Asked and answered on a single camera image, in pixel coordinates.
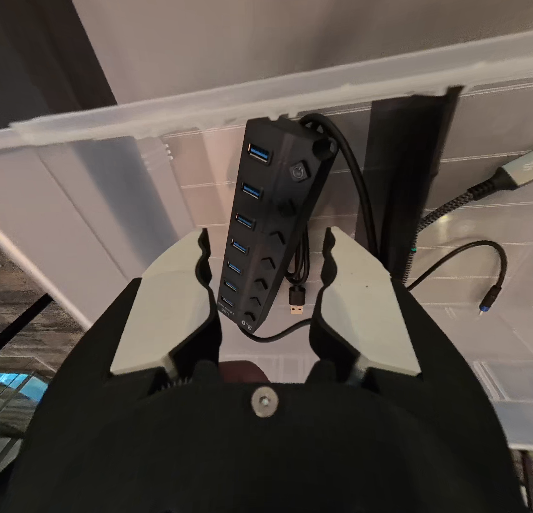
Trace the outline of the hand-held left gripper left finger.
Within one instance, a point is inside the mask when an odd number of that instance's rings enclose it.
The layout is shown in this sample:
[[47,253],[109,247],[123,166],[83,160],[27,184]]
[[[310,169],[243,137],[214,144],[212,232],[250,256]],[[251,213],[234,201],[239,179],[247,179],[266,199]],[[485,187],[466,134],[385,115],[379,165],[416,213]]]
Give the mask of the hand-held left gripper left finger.
[[190,377],[201,360],[217,361],[221,328],[210,288],[210,240],[193,230],[143,273],[110,373],[162,368]]

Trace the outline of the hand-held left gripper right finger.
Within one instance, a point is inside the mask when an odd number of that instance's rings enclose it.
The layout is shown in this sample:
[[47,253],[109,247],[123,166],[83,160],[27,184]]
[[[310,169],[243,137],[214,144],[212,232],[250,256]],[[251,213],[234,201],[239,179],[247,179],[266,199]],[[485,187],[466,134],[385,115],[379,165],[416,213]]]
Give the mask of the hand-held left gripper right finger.
[[368,369],[421,373],[389,272],[338,227],[325,232],[321,281],[310,345],[337,382],[362,381]]

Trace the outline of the clear plastic organizer box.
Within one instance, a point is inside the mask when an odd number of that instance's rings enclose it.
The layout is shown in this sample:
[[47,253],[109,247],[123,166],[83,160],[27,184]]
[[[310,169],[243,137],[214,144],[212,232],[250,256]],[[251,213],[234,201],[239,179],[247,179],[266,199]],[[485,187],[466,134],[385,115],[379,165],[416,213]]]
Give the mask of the clear plastic organizer box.
[[220,278],[245,122],[532,77],[532,31],[37,117],[1,130],[1,252],[88,330],[195,228]]

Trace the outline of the black flat bar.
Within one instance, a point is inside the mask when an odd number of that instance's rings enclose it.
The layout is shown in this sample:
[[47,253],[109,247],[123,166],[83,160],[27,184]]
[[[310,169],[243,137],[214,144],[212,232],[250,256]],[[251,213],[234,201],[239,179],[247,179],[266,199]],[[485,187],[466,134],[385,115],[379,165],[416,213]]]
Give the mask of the black flat bar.
[[378,259],[401,281],[417,226],[439,171],[463,87],[440,96],[412,95],[371,104],[363,178],[369,193]]

